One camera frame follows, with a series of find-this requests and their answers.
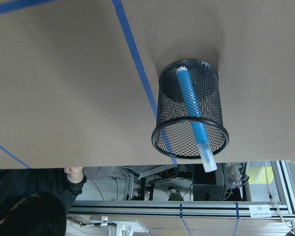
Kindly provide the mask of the blue marker pen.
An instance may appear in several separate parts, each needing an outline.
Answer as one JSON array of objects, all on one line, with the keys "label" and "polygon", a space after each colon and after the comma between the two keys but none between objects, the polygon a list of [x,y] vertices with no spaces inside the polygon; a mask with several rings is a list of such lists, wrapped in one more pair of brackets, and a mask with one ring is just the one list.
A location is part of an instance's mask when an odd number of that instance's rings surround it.
[{"label": "blue marker pen", "polygon": [[[176,76],[188,115],[190,117],[201,118],[202,113],[189,70],[185,66],[180,66],[176,69]],[[194,132],[198,150],[200,152],[200,157],[203,161],[205,172],[209,173],[216,171],[217,165],[213,157],[213,152],[210,147],[205,125],[201,122],[191,122],[191,126]]]}]

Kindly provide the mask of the black mesh pen cup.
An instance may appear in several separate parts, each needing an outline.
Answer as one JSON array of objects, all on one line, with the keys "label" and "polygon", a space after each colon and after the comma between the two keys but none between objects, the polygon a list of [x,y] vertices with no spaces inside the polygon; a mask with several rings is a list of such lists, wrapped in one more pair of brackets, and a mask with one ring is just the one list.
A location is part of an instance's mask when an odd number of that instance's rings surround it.
[{"label": "black mesh pen cup", "polygon": [[218,82],[214,67],[202,60],[176,61],[162,71],[151,137],[156,150],[170,157],[199,159],[198,143],[209,143],[213,154],[228,145]]}]

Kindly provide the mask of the seated person in black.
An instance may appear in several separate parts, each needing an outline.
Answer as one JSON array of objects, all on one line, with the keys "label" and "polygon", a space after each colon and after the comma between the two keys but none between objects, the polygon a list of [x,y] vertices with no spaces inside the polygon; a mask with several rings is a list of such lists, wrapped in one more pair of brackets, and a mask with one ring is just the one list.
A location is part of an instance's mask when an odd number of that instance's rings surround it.
[{"label": "seated person in black", "polygon": [[63,236],[83,167],[0,170],[0,236]]}]

